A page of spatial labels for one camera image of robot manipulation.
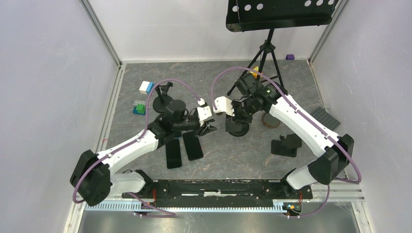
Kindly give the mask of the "black round-base phone stand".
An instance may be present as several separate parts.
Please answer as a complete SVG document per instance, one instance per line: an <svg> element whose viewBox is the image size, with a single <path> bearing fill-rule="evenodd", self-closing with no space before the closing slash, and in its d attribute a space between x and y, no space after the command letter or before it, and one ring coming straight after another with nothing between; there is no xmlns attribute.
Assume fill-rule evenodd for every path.
<svg viewBox="0 0 412 233"><path fill-rule="evenodd" d="M249 132L249 123L236 123L233 116L226 115L225 131L234 137L245 136Z"/></svg>

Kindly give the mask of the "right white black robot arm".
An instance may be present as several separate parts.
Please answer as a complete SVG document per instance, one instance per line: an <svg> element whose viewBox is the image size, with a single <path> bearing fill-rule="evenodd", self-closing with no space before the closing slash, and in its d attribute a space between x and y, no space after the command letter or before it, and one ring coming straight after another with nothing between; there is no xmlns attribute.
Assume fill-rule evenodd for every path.
<svg viewBox="0 0 412 233"><path fill-rule="evenodd" d="M281 184L281 193L287 198L295 197L304 186L321 183L330 184L353 162L354 139L345 134L339 136L322 125L302 109L277 83L263 85L253 74L241 76L234 85L243 100L228 101L224 107L227 115L226 130L233 136L244 136L248 132L252 115L265 111L288 126L305 142L317 157L308 165L293 169Z"/></svg>

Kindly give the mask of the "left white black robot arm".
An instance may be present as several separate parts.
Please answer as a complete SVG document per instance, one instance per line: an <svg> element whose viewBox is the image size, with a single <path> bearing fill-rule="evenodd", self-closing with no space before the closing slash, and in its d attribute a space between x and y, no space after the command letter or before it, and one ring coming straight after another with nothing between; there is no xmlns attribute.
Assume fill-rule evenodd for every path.
<svg viewBox="0 0 412 233"><path fill-rule="evenodd" d="M147 128L132 138L98 153L83 152L69 180L74 187L75 203L95 206L111 195L132 192L141 198L151 195L153 185L137 172L118 171L136 158L171 143L178 134L188 131L202 136L216 130L210 126L214 108L203 100L193 113L181 100L172 100Z"/></svg>

